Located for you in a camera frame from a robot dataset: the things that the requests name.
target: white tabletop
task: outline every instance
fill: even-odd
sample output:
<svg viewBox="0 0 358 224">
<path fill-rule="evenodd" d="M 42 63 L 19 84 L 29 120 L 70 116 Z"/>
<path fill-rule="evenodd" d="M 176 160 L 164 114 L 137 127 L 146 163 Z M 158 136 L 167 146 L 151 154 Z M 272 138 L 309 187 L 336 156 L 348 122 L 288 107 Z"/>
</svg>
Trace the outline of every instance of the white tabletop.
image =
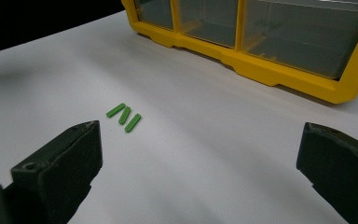
<svg viewBox="0 0 358 224">
<path fill-rule="evenodd" d="M 105 115 L 120 103 L 143 116 L 132 133 Z M 267 87 L 137 35 L 125 12 L 0 51 L 4 188 L 11 167 L 95 119 L 103 168 L 70 223 L 345 223 L 296 157 L 305 122 L 358 139 L 358 97 Z"/>
</svg>

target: storage box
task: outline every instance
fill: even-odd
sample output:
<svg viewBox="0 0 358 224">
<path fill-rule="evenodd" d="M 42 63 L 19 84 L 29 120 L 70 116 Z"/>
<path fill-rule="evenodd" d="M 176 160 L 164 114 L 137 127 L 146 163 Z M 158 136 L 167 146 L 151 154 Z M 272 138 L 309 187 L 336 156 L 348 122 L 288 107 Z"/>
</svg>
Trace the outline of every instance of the storage box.
<svg viewBox="0 0 358 224">
<path fill-rule="evenodd" d="M 331 103 L 358 94 L 358 0 L 122 0 L 133 30 L 266 85 Z"/>
</svg>

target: transparent compartment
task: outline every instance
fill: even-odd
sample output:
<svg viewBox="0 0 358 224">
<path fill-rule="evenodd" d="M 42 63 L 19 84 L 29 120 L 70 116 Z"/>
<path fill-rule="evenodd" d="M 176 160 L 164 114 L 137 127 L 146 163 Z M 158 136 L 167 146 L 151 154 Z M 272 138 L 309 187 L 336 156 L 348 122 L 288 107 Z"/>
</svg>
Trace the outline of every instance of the transparent compartment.
<svg viewBox="0 0 358 224">
<path fill-rule="evenodd" d="M 135 0 L 139 21 L 173 30 L 170 0 Z"/>
<path fill-rule="evenodd" d="M 238 0 L 177 0 L 176 3 L 181 33 L 234 47 Z"/>
<path fill-rule="evenodd" d="M 242 50 L 339 79 L 358 41 L 358 4 L 348 0 L 248 0 Z"/>
</svg>

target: green peg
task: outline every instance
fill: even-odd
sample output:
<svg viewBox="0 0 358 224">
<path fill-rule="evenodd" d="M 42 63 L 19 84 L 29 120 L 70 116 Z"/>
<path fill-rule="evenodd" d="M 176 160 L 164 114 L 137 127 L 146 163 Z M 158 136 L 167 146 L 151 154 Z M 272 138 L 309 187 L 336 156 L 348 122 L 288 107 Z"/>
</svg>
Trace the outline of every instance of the green peg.
<svg viewBox="0 0 358 224">
<path fill-rule="evenodd" d="M 120 119 L 118 120 L 118 123 L 121 125 L 125 124 L 130 112 L 131 112 L 131 108 L 129 106 L 126 106 L 126 108 L 124 108 L 123 113 L 121 114 Z"/>
<path fill-rule="evenodd" d="M 129 124 L 127 124 L 126 128 L 124 129 L 126 133 L 130 133 L 132 129 L 135 127 L 135 125 L 138 123 L 138 121 L 141 119 L 141 115 L 136 114 L 130 121 Z"/>
<path fill-rule="evenodd" d="M 124 109 L 124 107 L 126 107 L 125 104 L 120 104 L 118 106 L 116 106 L 115 108 L 113 108 L 111 111 L 106 113 L 106 116 L 108 118 L 112 118 L 115 114 L 117 114 L 118 112 L 120 112 L 122 109 Z"/>
</svg>

